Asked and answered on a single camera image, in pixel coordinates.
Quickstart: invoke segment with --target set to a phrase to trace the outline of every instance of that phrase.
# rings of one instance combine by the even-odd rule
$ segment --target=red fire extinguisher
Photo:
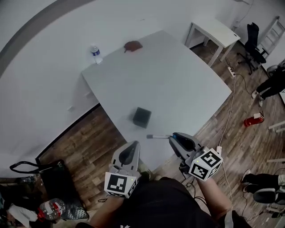
[[[262,123],[264,121],[264,116],[261,112],[254,114],[253,117],[244,120],[245,126],[251,126],[253,124]]]

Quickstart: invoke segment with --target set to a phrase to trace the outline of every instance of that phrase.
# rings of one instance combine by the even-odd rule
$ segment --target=water bottle
[[[95,62],[97,64],[100,64],[103,61],[103,58],[101,57],[100,50],[98,47],[92,46],[91,47],[91,53],[93,54],[93,56],[95,58]]]
[[[45,203],[42,203],[38,208],[39,213],[37,215],[40,221],[57,220],[66,211],[65,203],[61,199],[51,199]]]

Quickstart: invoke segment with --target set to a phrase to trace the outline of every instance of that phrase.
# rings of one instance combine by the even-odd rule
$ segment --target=white desk
[[[194,135],[231,90],[205,62],[165,31],[139,41],[142,49],[124,53],[120,48],[82,75],[126,141],[140,142],[140,158],[154,170],[174,152],[168,140],[147,139],[146,135]],[[137,107],[152,112],[146,129],[132,123]]]
[[[213,55],[212,59],[208,63],[210,67],[213,65],[222,50],[224,48],[229,47],[226,53],[221,57],[221,61],[223,61],[227,54],[231,51],[235,43],[240,39],[238,35],[236,35],[232,30],[230,30],[227,26],[225,26],[218,20],[214,18],[201,19],[192,22],[192,26],[186,40],[187,47],[189,47],[190,45],[195,29],[199,30],[202,34],[206,36],[204,46],[207,45],[209,39],[219,46],[216,53]]]

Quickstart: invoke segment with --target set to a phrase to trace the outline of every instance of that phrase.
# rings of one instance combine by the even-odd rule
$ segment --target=person
[[[139,181],[129,199],[109,196],[89,224],[79,223],[76,228],[219,228],[232,227],[232,223],[234,227],[250,227],[232,211],[231,201],[212,178],[197,182],[211,216],[200,209],[183,184],[163,177]]]
[[[262,107],[263,101],[275,94],[282,92],[285,89],[285,67],[277,68],[272,77],[259,85],[259,87],[252,92],[253,99],[259,95],[259,106]]]
[[[276,191],[285,193],[285,175],[270,175],[270,174],[257,174],[254,175],[248,169],[243,178],[242,183],[247,183],[244,186],[243,192],[255,193],[262,188],[275,188]]]

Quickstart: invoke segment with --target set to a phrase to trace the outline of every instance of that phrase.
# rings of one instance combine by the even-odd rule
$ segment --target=power strip
[[[230,67],[228,67],[228,71],[230,72],[230,74],[231,74],[232,77],[235,77],[235,76],[236,76],[236,73],[233,72],[233,70],[232,70]]]

